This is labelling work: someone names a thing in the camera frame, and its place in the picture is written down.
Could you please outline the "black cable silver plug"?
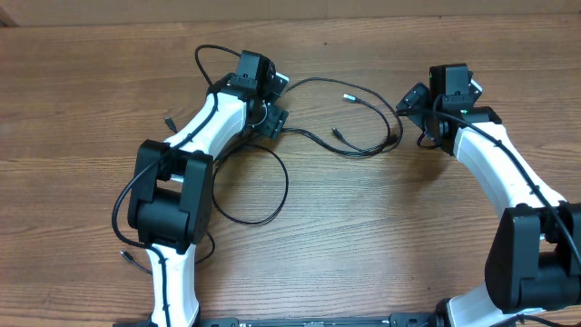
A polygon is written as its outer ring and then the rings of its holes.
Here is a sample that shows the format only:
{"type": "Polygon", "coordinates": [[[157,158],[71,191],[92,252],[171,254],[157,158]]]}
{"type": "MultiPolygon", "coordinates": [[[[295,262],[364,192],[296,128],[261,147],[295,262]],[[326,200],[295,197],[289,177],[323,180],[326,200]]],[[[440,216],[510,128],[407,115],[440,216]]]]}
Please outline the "black cable silver plug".
{"type": "Polygon", "coordinates": [[[347,118],[348,121],[330,128],[331,135],[340,146],[306,128],[285,127],[282,129],[284,133],[304,136],[333,154],[352,159],[371,158],[397,149],[402,141],[403,123],[395,108],[377,91],[329,77],[299,80],[288,91],[308,83],[337,84],[358,93],[346,92],[342,95],[345,106],[340,109],[340,118],[347,118]]]}

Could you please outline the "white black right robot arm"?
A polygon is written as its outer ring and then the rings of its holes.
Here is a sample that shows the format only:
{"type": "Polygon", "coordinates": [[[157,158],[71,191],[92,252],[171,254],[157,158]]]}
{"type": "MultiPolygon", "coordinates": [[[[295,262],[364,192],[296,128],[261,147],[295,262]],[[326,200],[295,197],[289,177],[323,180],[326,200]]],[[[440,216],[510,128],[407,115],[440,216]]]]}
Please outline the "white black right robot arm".
{"type": "Polygon", "coordinates": [[[393,313],[406,326],[549,325],[541,312],[580,303],[580,206],[549,187],[511,143],[501,118],[477,106],[481,86],[466,64],[429,69],[401,99],[407,116],[433,146],[473,174],[499,217],[485,279],[444,299],[433,313],[393,313]]]}

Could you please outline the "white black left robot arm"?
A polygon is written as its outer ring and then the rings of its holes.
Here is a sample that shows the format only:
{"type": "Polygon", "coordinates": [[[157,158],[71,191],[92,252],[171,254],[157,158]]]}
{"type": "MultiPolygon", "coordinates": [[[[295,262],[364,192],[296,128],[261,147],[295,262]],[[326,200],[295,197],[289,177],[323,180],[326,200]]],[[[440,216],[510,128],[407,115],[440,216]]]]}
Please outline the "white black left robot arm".
{"type": "Polygon", "coordinates": [[[128,198],[127,220],[152,264],[154,308],[147,326],[194,326],[195,248],[212,211],[213,166],[226,145],[249,131],[276,139],[288,117],[276,106],[289,83],[265,55],[244,50],[233,73],[210,83],[201,111],[163,142],[144,141],[128,198]]]}

